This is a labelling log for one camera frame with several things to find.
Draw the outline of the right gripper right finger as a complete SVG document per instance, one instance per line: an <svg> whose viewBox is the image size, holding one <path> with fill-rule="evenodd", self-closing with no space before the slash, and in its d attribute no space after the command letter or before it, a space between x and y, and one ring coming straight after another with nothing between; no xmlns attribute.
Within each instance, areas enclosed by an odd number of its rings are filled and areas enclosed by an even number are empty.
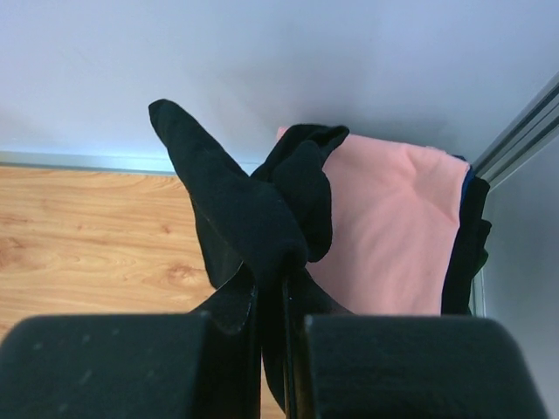
<svg viewBox="0 0 559 419"><path fill-rule="evenodd" d="M301 271L282 283L290 418L544 418L516 341L468 316L349 313Z"/></svg>

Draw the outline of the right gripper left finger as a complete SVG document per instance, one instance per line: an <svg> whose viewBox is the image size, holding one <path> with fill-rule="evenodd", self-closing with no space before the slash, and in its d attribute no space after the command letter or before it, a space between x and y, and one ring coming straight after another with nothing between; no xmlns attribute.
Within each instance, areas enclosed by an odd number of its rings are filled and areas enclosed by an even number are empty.
<svg viewBox="0 0 559 419"><path fill-rule="evenodd" d="M1 346L1 415L256 418L257 303L240 272L188 313L24 319Z"/></svg>

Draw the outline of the black t shirt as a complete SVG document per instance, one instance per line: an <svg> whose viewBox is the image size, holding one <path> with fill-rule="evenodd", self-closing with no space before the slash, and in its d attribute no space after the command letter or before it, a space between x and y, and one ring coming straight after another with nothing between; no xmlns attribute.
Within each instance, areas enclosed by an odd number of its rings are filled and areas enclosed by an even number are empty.
<svg viewBox="0 0 559 419"><path fill-rule="evenodd" d="M323 167L349 129L294 125L248 175L177 103L156 100L148 114L190 195L211 285L221 287L242 268L255 279L266 380L283 407L281 281L330 250L332 194Z"/></svg>

